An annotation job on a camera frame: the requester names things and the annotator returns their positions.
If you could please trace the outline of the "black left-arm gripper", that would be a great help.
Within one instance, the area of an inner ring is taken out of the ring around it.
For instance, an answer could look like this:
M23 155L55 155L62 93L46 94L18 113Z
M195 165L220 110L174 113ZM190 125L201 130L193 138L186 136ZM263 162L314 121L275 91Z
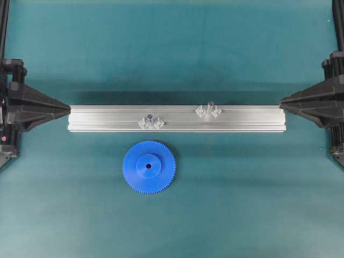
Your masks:
M20 59L1 59L1 159L19 154L19 131L30 131L70 114L70 106L24 84L27 74ZM12 111L12 105L55 109L52 112Z

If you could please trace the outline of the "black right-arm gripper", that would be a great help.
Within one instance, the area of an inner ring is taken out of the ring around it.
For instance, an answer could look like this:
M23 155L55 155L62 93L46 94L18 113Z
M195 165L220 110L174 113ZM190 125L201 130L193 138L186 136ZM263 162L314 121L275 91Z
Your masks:
M320 128L329 128L330 152L335 161L343 161L343 51L333 52L322 62L322 68L324 81L282 98L279 105L284 111L303 117ZM285 107L287 104L326 100L334 103L334 109Z

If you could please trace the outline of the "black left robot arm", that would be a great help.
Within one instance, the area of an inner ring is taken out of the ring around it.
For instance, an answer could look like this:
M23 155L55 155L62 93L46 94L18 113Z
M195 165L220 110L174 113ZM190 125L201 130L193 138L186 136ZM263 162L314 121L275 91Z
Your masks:
M1 166L19 155L23 132L70 114L71 108L25 84L20 59L5 59L9 1L1 1Z

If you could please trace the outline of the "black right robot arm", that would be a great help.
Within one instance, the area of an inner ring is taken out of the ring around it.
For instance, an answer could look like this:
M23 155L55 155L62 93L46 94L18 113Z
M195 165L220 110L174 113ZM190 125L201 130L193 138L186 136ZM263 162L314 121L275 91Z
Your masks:
M343 166L343 1L333 1L332 12L338 50L321 64L325 79L281 99L280 107L328 129L330 152Z

